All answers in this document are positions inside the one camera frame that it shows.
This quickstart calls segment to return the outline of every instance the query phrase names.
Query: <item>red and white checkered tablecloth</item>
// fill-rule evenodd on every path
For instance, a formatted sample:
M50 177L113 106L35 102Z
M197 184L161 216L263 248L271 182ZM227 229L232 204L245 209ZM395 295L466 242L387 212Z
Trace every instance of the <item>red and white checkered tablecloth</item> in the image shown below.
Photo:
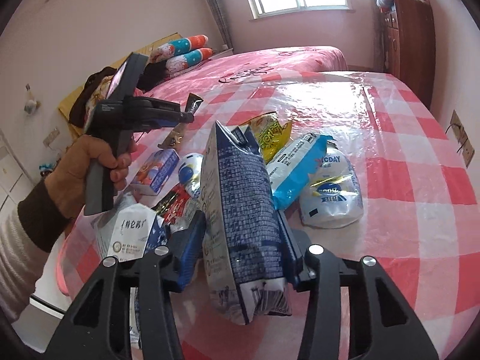
M202 86L200 78L191 80ZM334 136L355 167L365 214L342 229L304 229L339 257L375 256L416 311L440 357L446 357L480 309L480 213L456 147L429 111L406 85L385 74L279 67L218 80L207 77L208 90L196 92L205 103L189 125L180 157L203 151L215 120L236 125L274 110L282 120L294 120L292 137L308 131ZM184 103L189 86L172 88L163 84L150 95L181 97ZM142 138L130 178L167 133ZM172 176L156 200L177 181ZM303 227L295 206L287 216L292 228ZM89 220L79 218L61 262L73 295L99 263L94 239ZM248 326L234 325L210 306L200 267L182 294L172 294L186 359L296 359L308 293L292 290L291 301L292 317L262 316ZM346 359L345 329L341 336L340 358Z

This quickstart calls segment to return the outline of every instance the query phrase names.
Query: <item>metal bolt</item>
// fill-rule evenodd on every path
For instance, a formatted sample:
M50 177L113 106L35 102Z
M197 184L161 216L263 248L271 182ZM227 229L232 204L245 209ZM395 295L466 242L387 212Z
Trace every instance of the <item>metal bolt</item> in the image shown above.
M320 245L310 245L308 251L311 254L319 255L323 253L323 247L321 247Z
M110 268L111 266L115 265L115 259L113 257L107 257L103 260L103 266Z
M377 260L371 256L363 257L362 261L366 266L374 266L377 263Z
M165 256L169 252L169 248L166 246L159 246L155 249L155 254L157 256Z

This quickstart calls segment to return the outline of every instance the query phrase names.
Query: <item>yellow candy bag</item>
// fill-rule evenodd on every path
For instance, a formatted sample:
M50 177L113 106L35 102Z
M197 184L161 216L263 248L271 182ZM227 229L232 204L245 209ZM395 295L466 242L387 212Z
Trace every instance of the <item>yellow candy bag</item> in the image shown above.
M277 151L287 144L292 132L292 122L289 121L282 126L275 111L256 116L242 123L241 126L247 124L250 125L262 149L262 156L266 164L272 160Z

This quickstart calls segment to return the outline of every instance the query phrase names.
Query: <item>human hand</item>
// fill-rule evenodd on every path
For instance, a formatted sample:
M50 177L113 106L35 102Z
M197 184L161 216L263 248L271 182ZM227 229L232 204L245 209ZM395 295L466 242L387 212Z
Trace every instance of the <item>human hand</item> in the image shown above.
M137 150L132 140L129 153ZM55 168L45 179L49 196L65 218L76 218L85 205L85 177L90 160L97 159L104 167L112 169L110 178L117 191L127 186L125 178L131 164L129 153L117 159L108 143L99 138L82 135L71 146Z

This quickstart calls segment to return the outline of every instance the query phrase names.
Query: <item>wall socket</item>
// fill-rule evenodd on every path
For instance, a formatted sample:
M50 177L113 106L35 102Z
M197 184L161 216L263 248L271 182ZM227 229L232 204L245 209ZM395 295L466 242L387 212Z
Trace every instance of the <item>wall socket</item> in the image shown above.
M55 127L54 130L52 130L52 132L46 136L46 138L43 140L43 144L45 145L45 147L49 147L51 145L51 143L60 135L60 130L58 129L58 127Z
M460 151L462 152L465 166L468 167L475 154L475 149L470 143L469 136L467 135L467 132L465 131L465 128L463 127L463 124L455 110L453 111L452 118L450 120L450 128L452 129L455 138L457 138L457 142L460 144Z

